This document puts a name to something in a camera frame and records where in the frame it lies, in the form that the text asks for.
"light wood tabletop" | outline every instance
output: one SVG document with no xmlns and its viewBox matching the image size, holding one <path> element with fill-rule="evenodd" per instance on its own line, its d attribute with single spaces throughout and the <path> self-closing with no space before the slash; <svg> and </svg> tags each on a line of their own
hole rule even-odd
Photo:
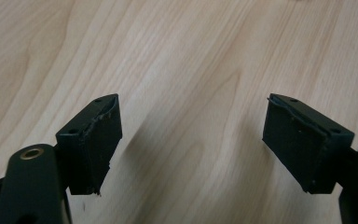
<svg viewBox="0 0 358 224">
<path fill-rule="evenodd" d="M 270 93 L 356 133 L 358 1 L 0 0 L 0 177 L 118 93 L 102 196 L 74 223 L 340 223 L 261 140 Z"/>
</svg>

